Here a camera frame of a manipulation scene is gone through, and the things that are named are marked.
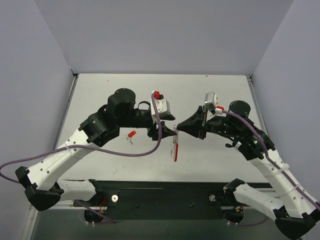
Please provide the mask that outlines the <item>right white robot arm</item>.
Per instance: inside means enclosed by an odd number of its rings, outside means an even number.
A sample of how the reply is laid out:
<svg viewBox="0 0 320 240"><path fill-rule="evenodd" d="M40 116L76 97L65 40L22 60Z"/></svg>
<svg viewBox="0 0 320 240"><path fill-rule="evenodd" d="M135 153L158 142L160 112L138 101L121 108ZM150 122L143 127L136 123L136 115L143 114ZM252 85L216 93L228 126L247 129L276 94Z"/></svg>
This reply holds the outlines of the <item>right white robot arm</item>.
<svg viewBox="0 0 320 240"><path fill-rule="evenodd" d="M228 110L204 105L179 123L177 129L202 140L208 133L229 139L232 143L226 147L236 149L256 167L277 197L238 178L224 186L224 194L229 201L250 206L269 217L283 235L298 240L319 222L320 203L293 176L269 136L249 119L250 111L250 105L242 100L231 102Z"/></svg>

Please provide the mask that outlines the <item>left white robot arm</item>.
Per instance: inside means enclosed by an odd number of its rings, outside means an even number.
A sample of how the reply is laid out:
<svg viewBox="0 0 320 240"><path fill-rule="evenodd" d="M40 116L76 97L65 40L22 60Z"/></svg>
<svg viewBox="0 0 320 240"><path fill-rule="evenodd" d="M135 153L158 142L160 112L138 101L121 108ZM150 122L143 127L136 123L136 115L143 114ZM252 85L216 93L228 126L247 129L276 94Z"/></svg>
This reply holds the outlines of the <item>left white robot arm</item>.
<svg viewBox="0 0 320 240"><path fill-rule="evenodd" d="M136 94L131 89L117 89L108 97L107 104L89 115L58 149L42 154L42 160L35 165L19 167L15 175L31 205L45 211L60 201L100 204L104 194L94 179L62 180L61 176L91 152L101 151L120 135L121 128L145 128L147 136L158 144L163 138L176 135L165 125L175 117L159 91L152 92L148 109L139 109L135 103Z"/></svg>

